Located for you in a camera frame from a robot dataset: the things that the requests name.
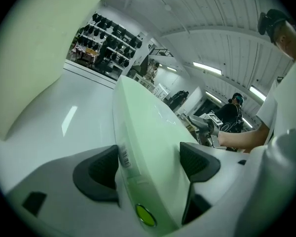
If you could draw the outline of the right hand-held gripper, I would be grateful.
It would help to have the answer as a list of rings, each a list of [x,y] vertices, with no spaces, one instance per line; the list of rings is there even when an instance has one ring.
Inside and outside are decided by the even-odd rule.
[[[187,118],[189,122],[199,130],[199,132],[203,132],[200,136],[202,145],[216,149],[224,149],[224,146],[218,141],[218,133],[223,122],[213,111],[208,114],[204,113],[200,117],[190,115]]]

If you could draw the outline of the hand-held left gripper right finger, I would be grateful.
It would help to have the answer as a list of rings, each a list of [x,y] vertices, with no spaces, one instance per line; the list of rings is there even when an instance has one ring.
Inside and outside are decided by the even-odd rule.
[[[248,157],[246,153],[180,143],[180,163],[190,181],[183,225],[204,214],[224,196]]]

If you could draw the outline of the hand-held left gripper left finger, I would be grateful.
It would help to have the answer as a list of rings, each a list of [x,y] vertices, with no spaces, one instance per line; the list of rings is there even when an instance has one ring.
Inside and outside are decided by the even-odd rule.
[[[20,181],[7,200],[45,236],[113,236],[123,218],[118,167],[116,145],[52,160]]]

